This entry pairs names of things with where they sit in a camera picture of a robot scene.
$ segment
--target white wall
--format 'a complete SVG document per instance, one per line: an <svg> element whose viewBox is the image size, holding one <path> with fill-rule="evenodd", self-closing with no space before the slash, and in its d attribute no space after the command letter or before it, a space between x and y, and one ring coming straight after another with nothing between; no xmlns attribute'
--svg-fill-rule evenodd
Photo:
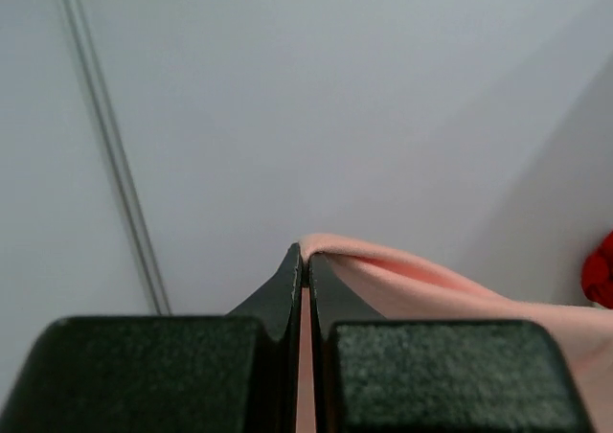
<svg viewBox="0 0 613 433"><path fill-rule="evenodd" d="M82 2L174 310L227 310L315 231L581 301L613 0Z"/></svg>
<svg viewBox="0 0 613 433"><path fill-rule="evenodd" d="M57 0L0 0L0 409L38 334L150 311Z"/></svg>

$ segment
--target pink cloth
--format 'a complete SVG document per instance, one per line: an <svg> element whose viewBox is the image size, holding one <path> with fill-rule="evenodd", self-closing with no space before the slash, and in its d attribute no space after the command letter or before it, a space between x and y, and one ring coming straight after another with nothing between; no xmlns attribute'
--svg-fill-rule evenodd
<svg viewBox="0 0 613 433"><path fill-rule="evenodd" d="M554 337L597 431L613 432L613 311L507 299L404 251L358 239L316 234L300 241L304 260L325 253L336 275L387 318L523 318ZM298 433L314 432L310 323L303 297Z"/></svg>

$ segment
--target red object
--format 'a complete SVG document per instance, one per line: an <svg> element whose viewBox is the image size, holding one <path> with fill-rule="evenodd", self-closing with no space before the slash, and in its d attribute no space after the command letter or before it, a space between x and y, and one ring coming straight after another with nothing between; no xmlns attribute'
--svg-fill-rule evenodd
<svg viewBox="0 0 613 433"><path fill-rule="evenodd" d="M613 308L613 232L590 254L581 270L581 287L590 301Z"/></svg>

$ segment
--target gray wall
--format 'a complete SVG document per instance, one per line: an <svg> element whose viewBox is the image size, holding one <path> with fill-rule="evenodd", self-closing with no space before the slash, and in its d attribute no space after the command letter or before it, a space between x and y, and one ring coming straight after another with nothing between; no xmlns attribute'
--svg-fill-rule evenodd
<svg viewBox="0 0 613 433"><path fill-rule="evenodd" d="M227 310L316 231L581 303L613 0L82 2L176 311Z"/></svg>

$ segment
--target cloth fold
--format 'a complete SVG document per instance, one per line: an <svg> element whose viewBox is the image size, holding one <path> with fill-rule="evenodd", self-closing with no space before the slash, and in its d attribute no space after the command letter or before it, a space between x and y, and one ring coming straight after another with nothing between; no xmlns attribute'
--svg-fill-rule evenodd
<svg viewBox="0 0 613 433"><path fill-rule="evenodd" d="M612 310L513 301L445 267L358 239L315 234L300 246L305 261L325 254L336 275L387 318L521 318L540 324L562 349L597 431L613 433ZM302 318L309 319L304 313ZM310 358L304 352L302 361ZM299 384L309 376L308 369L302 371ZM301 427L308 423L301 416L312 410L309 402L299 399L301 433L309 431Z"/></svg>

